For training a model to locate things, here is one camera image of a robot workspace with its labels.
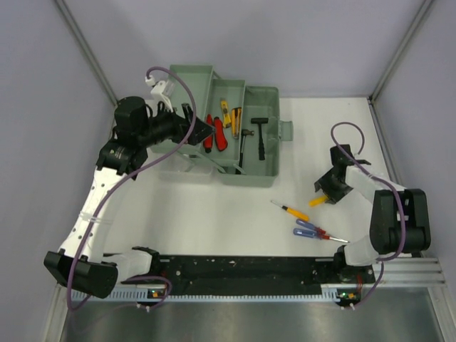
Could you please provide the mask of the yellow handled screwdriver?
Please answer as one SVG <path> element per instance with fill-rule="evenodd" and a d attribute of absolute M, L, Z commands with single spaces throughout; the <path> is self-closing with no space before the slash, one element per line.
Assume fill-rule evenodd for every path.
<path fill-rule="evenodd" d="M 310 207 L 317 207 L 321 204 L 324 204 L 328 201 L 328 197 L 326 195 L 321 195 L 309 201 Z"/>

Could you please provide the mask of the red handled pliers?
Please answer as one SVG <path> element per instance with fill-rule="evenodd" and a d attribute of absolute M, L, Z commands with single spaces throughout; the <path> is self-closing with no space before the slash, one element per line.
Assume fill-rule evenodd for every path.
<path fill-rule="evenodd" d="M 216 147 L 219 152 L 223 152 L 228 147 L 227 139 L 224 135 L 223 122 L 219 117 L 213 118 L 210 114 L 207 115 L 206 123 L 213 125 L 215 133 L 204 140 L 203 146 L 206 153 L 211 153 L 213 147 Z"/>

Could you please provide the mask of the yellow black utility knife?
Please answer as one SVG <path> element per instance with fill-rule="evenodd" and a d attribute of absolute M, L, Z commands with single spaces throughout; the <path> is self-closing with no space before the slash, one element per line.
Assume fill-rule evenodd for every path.
<path fill-rule="evenodd" d="M 231 119 L 232 119 L 232 137 L 237 140 L 240 135 L 240 125 L 241 125 L 241 116 L 242 116 L 242 108 L 237 107 L 233 108 L 231 112 Z"/>

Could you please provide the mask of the small black handled hammer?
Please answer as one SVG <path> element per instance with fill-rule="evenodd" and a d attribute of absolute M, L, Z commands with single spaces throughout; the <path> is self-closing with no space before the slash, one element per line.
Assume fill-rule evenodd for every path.
<path fill-rule="evenodd" d="M 247 137 L 249 136 L 254 136 L 254 131 L 253 130 L 248 130 L 248 129 L 243 129 L 242 130 L 242 134 L 241 134 L 241 141 L 240 141 L 240 155 L 239 155 L 239 169 L 236 171 L 236 173 L 238 175 L 240 175 L 242 172 L 241 172 L 241 169 L 243 167 L 243 163 L 244 163 L 244 150 L 245 150 L 245 140 Z"/>

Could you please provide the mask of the green toolbox with clear lid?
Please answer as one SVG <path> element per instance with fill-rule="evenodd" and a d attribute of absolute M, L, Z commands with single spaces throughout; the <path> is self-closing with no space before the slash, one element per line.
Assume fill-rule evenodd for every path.
<path fill-rule="evenodd" d="M 192 91 L 199 120 L 214 134 L 161 162 L 162 177 L 194 182 L 216 172 L 225 185 L 271 187 L 280 145 L 294 137 L 293 123 L 281 119 L 278 89 L 222 78 L 210 65 L 174 64 L 170 70 Z"/>

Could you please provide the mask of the black rubber mallet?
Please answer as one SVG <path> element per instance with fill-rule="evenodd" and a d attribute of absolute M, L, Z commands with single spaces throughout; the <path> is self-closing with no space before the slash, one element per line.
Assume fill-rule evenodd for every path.
<path fill-rule="evenodd" d="M 251 124 L 258 126 L 258 131 L 259 131 L 258 152 L 259 152 L 260 161 L 265 160 L 265 148 L 264 148 L 262 128 L 263 128 L 263 125 L 266 125 L 268 122 L 269 122 L 268 118 L 252 118 L 251 119 Z"/>

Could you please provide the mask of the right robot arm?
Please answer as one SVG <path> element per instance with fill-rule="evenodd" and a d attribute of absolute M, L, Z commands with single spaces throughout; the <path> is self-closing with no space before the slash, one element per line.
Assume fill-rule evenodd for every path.
<path fill-rule="evenodd" d="M 357 160 L 349 145 L 330 149 L 331 169 L 314 182 L 326 204 L 338 204 L 352 191 L 370 202 L 366 235 L 344 244 L 334 254 L 333 275 L 350 281 L 360 267 L 390 261 L 399 254 L 414 254 L 430 247 L 430 221 L 426 194 L 408 189 L 371 171 L 367 160 Z"/>

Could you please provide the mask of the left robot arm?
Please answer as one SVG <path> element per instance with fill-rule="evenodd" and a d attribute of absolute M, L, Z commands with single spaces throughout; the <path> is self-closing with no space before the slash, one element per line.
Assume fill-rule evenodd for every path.
<path fill-rule="evenodd" d="M 56 252 L 48 252 L 45 268 L 61 286 L 104 299 L 115 285 L 139 276 L 157 281 L 162 267 L 157 253 L 147 247 L 133 247 L 122 254 L 104 255 L 105 241 L 125 191 L 138 174 L 172 153 L 147 163 L 147 149 L 171 140 L 177 149 L 198 145 L 214 134 L 214 128 L 200 120 L 196 102 L 182 104 L 182 113 L 164 102 L 152 109 L 143 98 L 121 99 L 114 112 L 110 139 L 99 152 L 93 182 L 76 223 Z"/>

